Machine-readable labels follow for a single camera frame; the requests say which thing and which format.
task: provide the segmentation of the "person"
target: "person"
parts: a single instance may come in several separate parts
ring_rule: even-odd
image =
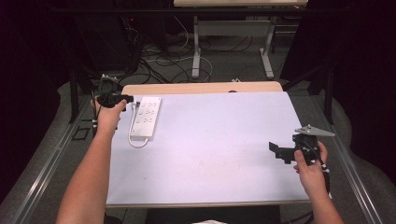
[[[98,126],[95,137],[81,164],[73,174],[58,211],[57,223],[103,223],[108,191],[111,141],[125,108],[122,100],[113,108],[100,107],[96,102]],[[318,142],[323,161],[327,160],[327,149]],[[303,153],[294,154],[297,165],[294,169],[308,195],[316,223],[343,223],[325,187],[319,162],[307,166]]]

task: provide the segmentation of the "power outlet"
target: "power outlet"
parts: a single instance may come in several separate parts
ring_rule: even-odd
[[[132,137],[152,137],[160,106],[161,97],[143,97],[134,119],[131,131]]]

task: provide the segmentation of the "power strip socket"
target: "power strip socket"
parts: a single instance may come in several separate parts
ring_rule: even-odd
[[[132,137],[150,138],[154,134],[155,124],[161,106],[161,97],[143,97],[134,118]]]

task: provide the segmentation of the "table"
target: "table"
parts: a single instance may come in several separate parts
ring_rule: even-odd
[[[176,7],[279,7],[303,6],[307,0],[175,0]],[[264,49],[260,49],[265,75],[274,78],[274,73],[268,58],[271,40],[276,26],[276,17],[269,21],[199,21],[194,17],[194,59],[192,62],[193,78],[199,76],[201,49],[200,35],[256,35],[266,36]]]
[[[292,147],[300,127],[277,82],[133,85],[122,93],[137,101],[154,94],[163,102],[154,137],[142,148],[127,140],[131,107],[121,113],[107,207],[308,202],[292,165],[268,148],[268,141]]]

